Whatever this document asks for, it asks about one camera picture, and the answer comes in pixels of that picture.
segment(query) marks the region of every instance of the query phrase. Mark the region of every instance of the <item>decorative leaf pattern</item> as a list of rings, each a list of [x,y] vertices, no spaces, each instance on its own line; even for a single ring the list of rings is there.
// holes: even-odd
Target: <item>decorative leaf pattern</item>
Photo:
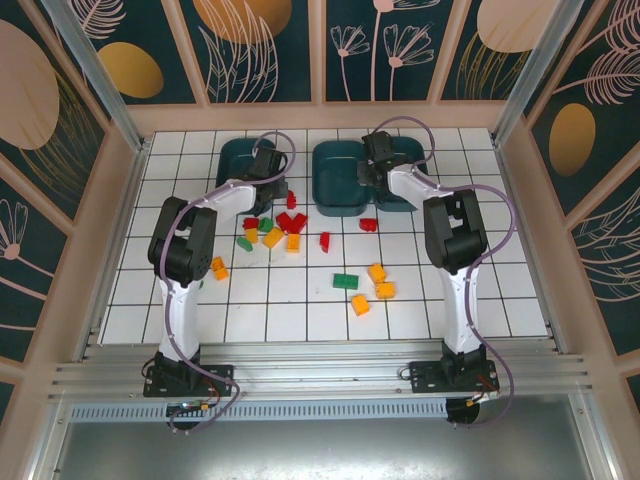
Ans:
[[[89,38],[106,40],[126,16],[122,0],[68,0]]]

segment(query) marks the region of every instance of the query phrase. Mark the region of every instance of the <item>gold circle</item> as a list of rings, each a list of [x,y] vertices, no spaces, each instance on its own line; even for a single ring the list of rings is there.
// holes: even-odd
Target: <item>gold circle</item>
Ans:
[[[549,158],[563,177],[577,173],[589,159],[596,139],[596,121],[591,111],[578,103],[566,105],[553,121]]]
[[[218,37],[233,43],[258,43],[263,36],[249,21],[245,2],[256,22],[262,18],[273,37],[289,23],[291,0],[193,0],[193,5],[202,21]]]
[[[140,47],[126,42],[110,43],[98,52],[102,64],[120,93],[150,98],[164,86],[156,61]]]
[[[478,36],[496,52],[531,50],[557,3],[557,0],[482,0],[478,9]]]
[[[49,141],[58,124],[56,71],[26,33],[0,20],[0,138],[24,150]]]

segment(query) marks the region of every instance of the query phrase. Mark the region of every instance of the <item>gray floor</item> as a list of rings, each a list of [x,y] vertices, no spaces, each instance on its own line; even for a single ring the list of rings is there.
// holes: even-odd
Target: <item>gray floor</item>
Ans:
[[[492,402],[496,412],[502,401]],[[221,422],[193,437],[163,424],[74,424],[64,480],[591,478],[568,401],[518,398],[498,424],[444,420]]]

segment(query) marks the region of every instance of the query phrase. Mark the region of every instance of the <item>white square tile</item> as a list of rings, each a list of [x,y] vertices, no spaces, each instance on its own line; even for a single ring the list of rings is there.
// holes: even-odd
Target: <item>white square tile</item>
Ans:
[[[173,195],[183,200],[196,200],[207,193],[206,180],[177,180]]]
[[[489,246],[491,248],[495,248],[498,245],[498,243],[502,241],[504,236],[505,236],[504,232],[487,233],[487,238],[489,239]],[[513,235],[511,236],[507,244],[493,255],[493,261],[495,263],[517,263],[517,262],[525,263],[526,262],[524,249],[522,248],[522,243],[520,242],[520,235],[518,234],[518,232],[513,232]]]
[[[151,239],[147,237],[130,238],[127,242],[121,268],[153,268],[147,259],[150,242]]]
[[[418,252],[413,233],[381,233],[384,265],[417,265]]]
[[[393,340],[429,338],[427,310],[423,301],[387,301],[389,331]]]
[[[145,180],[138,197],[139,207],[162,207],[164,201],[173,195],[174,180]]]
[[[506,299],[504,301],[514,337],[547,336],[547,327],[536,299]]]
[[[340,128],[338,129],[338,140],[355,140],[362,142],[362,137],[369,134],[366,128]]]
[[[367,205],[364,212],[357,217],[342,217],[342,228],[344,233],[362,233],[364,230],[360,228],[360,219],[373,218],[377,220],[376,206],[373,203]]]
[[[423,150],[431,149],[431,140],[424,128],[400,128],[398,130],[401,137],[409,137],[419,141]]]
[[[218,130],[216,132],[216,139],[213,145],[213,153],[220,153],[222,147],[230,141],[236,138],[245,138],[244,130]]]
[[[424,284],[424,298],[427,300],[444,300],[444,290],[440,272],[433,265],[420,267],[422,283]]]
[[[211,155],[182,155],[178,178],[182,179],[208,179],[211,167]]]
[[[491,137],[486,128],[461,128],[460,136],[465,150],[493,150]]]
[[[432,128],[436,139],[436,150],[462,150],[462,142],[457,128]]]
[[[267,316],[268,342],[304,342],[307,306],[304,303],[271,304]]]
[[[478,324],[483,337],[508,337],[509,325],[502,300],[478,300]]]
[[[307,152],[313,152],[313,149],[318,146],[319,143],[329,140],[338,140],[338,130],[331,129],[316,129],[307,131]]]
[[[526,263],[497,263],[496,273],[504,298],[536,296],[531,273]]]
[[[226,305],[198,305],[198,340],[200,343],[224,342],[224,327],[227,322]]]
[[[444,300],[428,300],[427,315],[429,316],[431,338],[444,338],[445,329],[447,328]]]
[[[144,173],[145,180],[175,180],[180,155],[151,155]]]
[[[336,273],[343,273],[343,269],[336,267],[313,267],[308,269],[309,285],[307,295],[309,302],[346,301],[345,290],[333,288],[333,276]]]
[[[493,150],[468,150],[465,154],[471,175],[500,175],[498,160]]]
[[[180,153],[184,143],[184,132],[156,132],[151,154]]]
[[[278,130],[280,133],[284,133],[293,141],[293,144],[296,148],[296,152],[309,152],[307,150],[307,131],[306,130]],[[291,145],[289,142],[278,135],[278,140],[276,142],[276,146],[278,150],[281,152],[291,152]]]
[[[229,305],[225,342],[264,342],[266,305]]]
[[[307,271],[304,268],[272,268],[269,272],[269,303],[306,302]]]
[[[335,235],[342,233],[342,217],[325,217],[316,207],[309,207],[309,220],[307,221],[309,233],[329,232]]]
[[[182,153],[211,153],[216,132],[187,132]]]
[[[509,213],[509,207],[504,203],[482,202],[480,204],[480,213],[487,231],[506,232],[509,230],[511,213]]]
[[[344,236],[346,265],[380,263],[380,239],[377,233],[354,233]]]
[[[385,266],[387,281],[395,283],[395,300],[423,300],[420,267],[416,266]]]
[[[380,233],[413,232],[411,213],[378,211],[378,229]]]
[[[132,237],[151,237],[160,217],[160,208],[136,208],[129,235]]]
[[[462,150],[437,151],[436,163],[439,175],[469,175],[467,158]]]
[[[329,235],[329,252],[324,253],[320,247],[320,235],[308,235],[308,257],[309,266],[343,266],[344,254],[342,236],[338,233]]]
[[[147,324],[144,327],[144,337],[142,343],[159,344],[164,333],[164,308],[161,305],[149,307]]]
[[[268,276],[266,268],[237,268],[231,272],[230,303],[265,303]]]
[[[478,298],[500,298],[500,289],[493,265],[482,264],[478,267]]]
[[[122,270],[113,296],[114,305],[148,305],[154,280],[153,270]]]
[[[310,303],[308,306],[310,342],[347,340],[347,310],[343,303]]]
[[[296,159],[293,162],[293,167],[287,172],[287,178],[291,177],[306,177],[307,176],[307,154],[305,152],[296,153]]]
[[[384,302],[372,302],[367,298],[369,311],[360,316],[356,315],[353,306],[349,303],[349,340],[388,340],[389,328],[387,326],[387,310]]]
[[[305,267],[307,265],[307,236],[300,235],[300,251],[287,252],[287,236],[271,249],[271,268]]]
[[[218,280],[209,270],[202,279],[203,285],[198,292],[198,303],[227,303],[229,300],[229,278]]]
[[[490,187],[500,190],[502,193],[506,193],[504,182],[500,175],[476,175],[473,177],[473,183],[480,185],[488,185]],[[486,190],[477,189],[476,195],[479,202],[502,202],[503,200],[495,193],[487,192]]]
[[[140,343],[149,307],[111,307],[102,343]]]

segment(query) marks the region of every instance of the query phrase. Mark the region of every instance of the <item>yellow lego brick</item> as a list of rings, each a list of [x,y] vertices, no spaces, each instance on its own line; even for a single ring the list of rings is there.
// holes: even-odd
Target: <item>yellow lego brick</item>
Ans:
[[[356,295],[351,299],[351,306],[353,307],[354,312],[356,312],[357,316],[360,316],[369,311],[369,302],[364,297],[364,295]]]
[[[287,252],[298,253],[300,251],[300,234],[290,233],[287,236]]]
[[[213,274],[216,276],[217,280],[224,280],[229,276],[229,272],[227,271],[226,267],[220,267],[219,269],[214,270]]]
[[[384,271],[382,265],[374,263],[369,267],[369,276],[373,283],[382,283],[387,278],[387,272]]]
[[[377,283],[376,284],[376,297],[378,300],[388,300],[396,296],[396,287],[393,283]]]
[[[247,240],[251,243],[258,243],[258,229],[257,228],[247,228],[245,231],[245,236]]]
[[[262,239],[262,243],[264,243],[268,248],[273,248],[280,240],[282,240],[282,237],[284,237],[284,232],[278,227],[274,227],[269,233],[265,235],[265,237]]]

